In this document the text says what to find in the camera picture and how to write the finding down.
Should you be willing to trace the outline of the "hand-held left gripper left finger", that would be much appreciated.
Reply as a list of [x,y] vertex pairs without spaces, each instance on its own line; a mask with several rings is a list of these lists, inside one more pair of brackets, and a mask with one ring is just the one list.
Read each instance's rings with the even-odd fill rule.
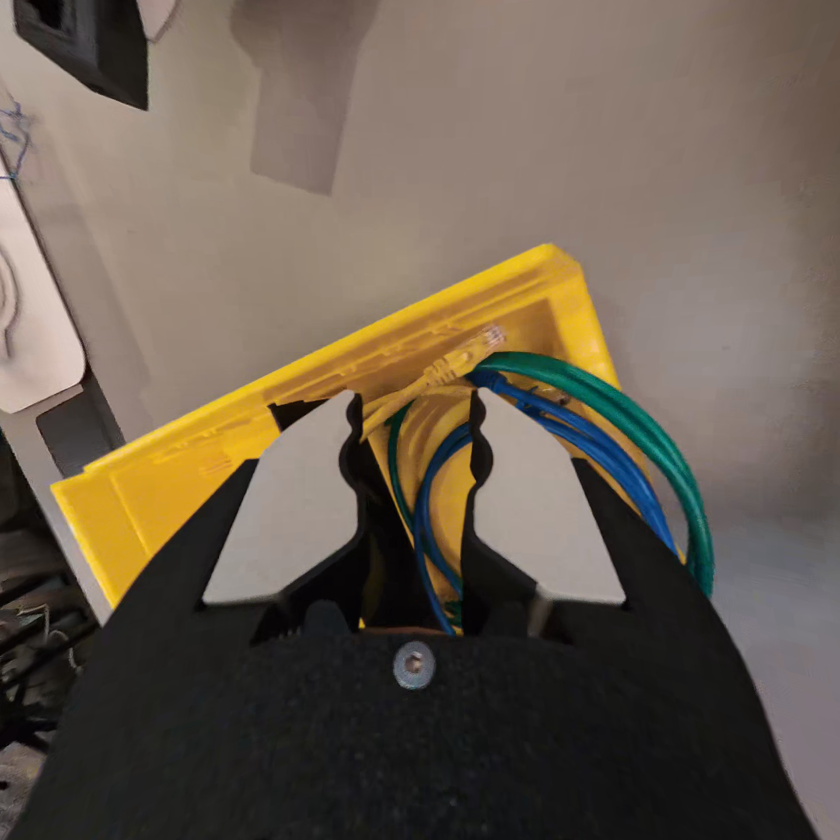
[[360,476],[362,400],[341,392],[259,457],[203,592],[206,607],[270,604],[288,627],[330,602],[350,632],[368,576],[368,491]]

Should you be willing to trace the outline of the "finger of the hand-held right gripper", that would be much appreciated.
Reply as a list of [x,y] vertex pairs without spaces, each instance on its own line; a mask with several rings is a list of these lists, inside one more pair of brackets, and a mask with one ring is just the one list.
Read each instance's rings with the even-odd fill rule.
[[180,1],[146,1],[136,2],[140,12],[144,35],[148,41],[159,41],[169,27],[176,14]]

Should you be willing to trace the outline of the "white stand base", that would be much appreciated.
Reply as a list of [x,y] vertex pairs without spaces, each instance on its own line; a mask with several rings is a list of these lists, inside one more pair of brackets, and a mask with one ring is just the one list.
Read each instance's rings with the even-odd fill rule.
[[16,187],[1,182],[1,409],[79,384],[87,358]]

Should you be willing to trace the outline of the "blue thread scrap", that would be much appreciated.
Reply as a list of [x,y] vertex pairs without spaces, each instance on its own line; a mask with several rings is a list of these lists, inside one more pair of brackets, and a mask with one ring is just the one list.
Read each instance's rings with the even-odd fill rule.
[[7,108],[1,107],[1,137],[2,142],[11,144],[15,148],[12,161],[7,162],[4,148],[2,148],[3,174],[1,182],[17,182],[31,148],[30,117],[23,111],[21,103],[10,101]]

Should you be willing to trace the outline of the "yellow plastic bin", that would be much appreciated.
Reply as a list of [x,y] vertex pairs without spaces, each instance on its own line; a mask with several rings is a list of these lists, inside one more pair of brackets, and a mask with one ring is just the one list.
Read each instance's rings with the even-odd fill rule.
[[[145,566],[246,460],[257,459],[280,434],[280,409],[351,389],[365,401],[385,398],[483,328],[505,333],[502,350],[568,362],[617,390],[613,359],[583,269],[555,245],[541,245],[414,303],[315,353],[245,385],[151,434],[126,444],[56,483],[53,493],[111,607]],[[368,443],[413,546],[414,500],[434,451],[466,422],[466,392],[429,392],[408,419],[389,419]],[[614,421],[576,398],[569,411],[598,426],[612,443],[598,444],[610,468],[572,442],[607,482],[671,539],[649,484],[643,450]],[[429,491],[430,527],[442,557],[459,572],[466,494],[472,485],[469,448],[442,465]],[[413,559],[418,571],[415,554]]]

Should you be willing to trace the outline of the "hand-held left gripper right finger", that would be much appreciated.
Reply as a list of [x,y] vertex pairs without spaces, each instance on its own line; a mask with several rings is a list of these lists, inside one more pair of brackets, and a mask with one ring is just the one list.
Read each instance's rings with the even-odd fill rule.
[[461,540],[462,627],[479,635],[514,605],[538,634],[553,605],[627,596],[573,459],[555,436],[480,387],[469,411],[474,486]]

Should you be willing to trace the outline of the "black network switch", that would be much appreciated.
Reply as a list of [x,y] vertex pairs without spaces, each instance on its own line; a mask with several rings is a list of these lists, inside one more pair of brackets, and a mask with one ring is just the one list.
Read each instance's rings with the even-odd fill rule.
[[89,90],[146,112],[148,44],[136,1],[13,1],[17,35]]

